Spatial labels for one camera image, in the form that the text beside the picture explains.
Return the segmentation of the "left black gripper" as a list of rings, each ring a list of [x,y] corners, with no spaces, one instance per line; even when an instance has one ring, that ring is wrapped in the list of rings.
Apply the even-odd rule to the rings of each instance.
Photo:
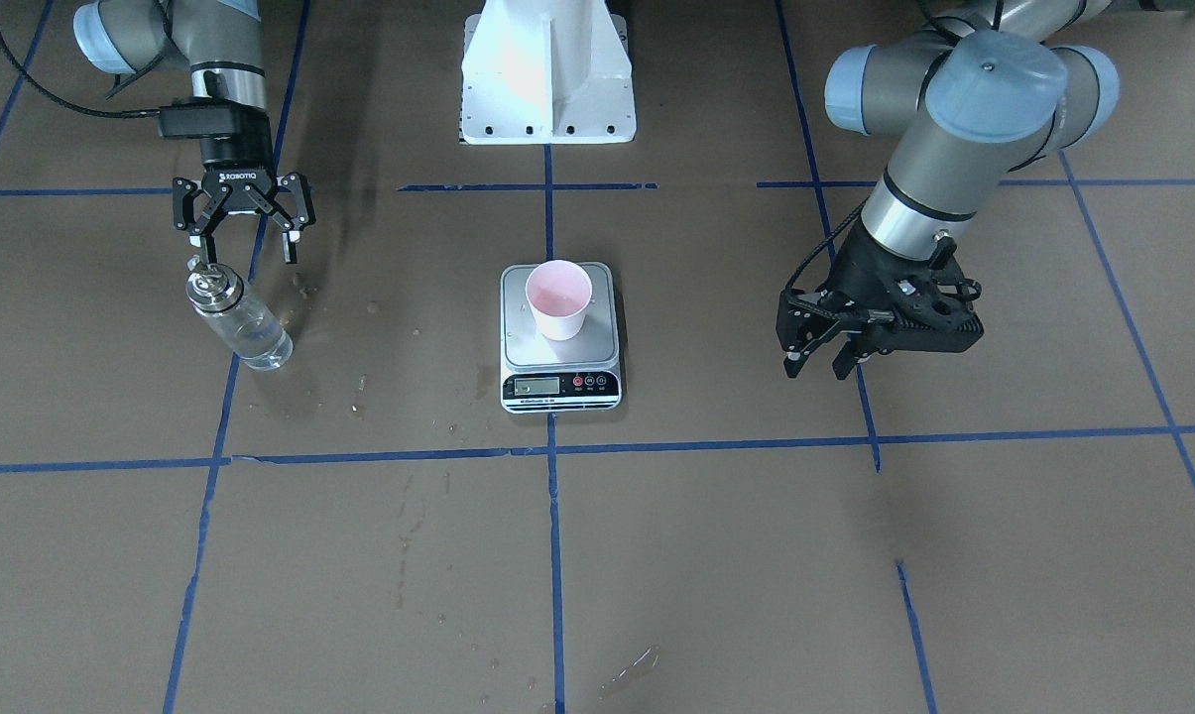
[[[833,238],[841,232],[846,239],[819,289],[798,289],[795,282],[829,238],[801,262],[779,294],[776,337],[789,379],[804,370],[807,356],[836,337],[848,338],[832,360],[839,382],[874,353],[961,353],[983,337],[975,311],[981,285],[961,270],[951,234],[936,236],[931,258],[913,261],[889,252],[860,221],[842,221]]]

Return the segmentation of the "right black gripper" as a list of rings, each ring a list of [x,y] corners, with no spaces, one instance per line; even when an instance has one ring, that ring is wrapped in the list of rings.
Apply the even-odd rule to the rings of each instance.
[[[163,139],[200,144],[202,181],[176,178],[172,226],[192,239],[198,262],[215,264],[213,230],[225,216],[262,215],[283,230],[286,264],[299,261],[299,234],[315,222],[314,199],[304,175],[280,175],[265,110],[226,99],[189,99],[158,114]]]

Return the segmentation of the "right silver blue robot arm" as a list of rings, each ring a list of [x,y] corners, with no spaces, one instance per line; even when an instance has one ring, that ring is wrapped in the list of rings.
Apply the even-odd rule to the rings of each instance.
[[[280,175],[274,155],[261,5],[256,1],[88,1],[72,17],[76,45],[98,69],[136,78],[159,68],[189,72],[192,94],[145,110],[167,140],[200,145],[200,181],[172,181],[172,226],[202,261],[216,262],[213,232],[233,215],[266,216],[298,262],[302,231],[315,222],[304,175]]]

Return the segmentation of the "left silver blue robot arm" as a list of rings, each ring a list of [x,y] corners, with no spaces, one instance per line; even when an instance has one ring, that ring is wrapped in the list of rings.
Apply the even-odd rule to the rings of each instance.
[[[982,289],[956,261],[960,239],[1010,172],[1105,126],[1122,81],[1111,60],[1050,36],[1107,1],[964,1],[927,12],[899,44],[854,47],[825,80],[833,126],[896,138],[869,197],[828,234],[836,257],[819,288],[792,273],[776,312],[783,370],[842,338],[839,380],[874,354],[961,353],[983,337]]]

